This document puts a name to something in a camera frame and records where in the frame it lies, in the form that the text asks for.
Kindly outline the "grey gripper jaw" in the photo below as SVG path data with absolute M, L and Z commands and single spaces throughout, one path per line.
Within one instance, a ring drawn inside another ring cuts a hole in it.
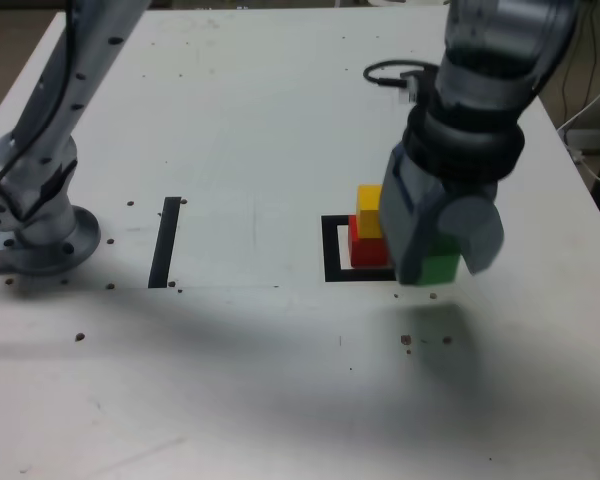
M 488 269 L 504 242 L 496 206 L 480 196 L 461 197 L 445 206 L 440 213 L 440 232 L 456 240 L 471 274 Z
M 402 147 L 392 150 L 381 189 L 381 229 L 396 280 L 402 285 L 446 282 L 446 256 L 435 224 L 443 188 Z

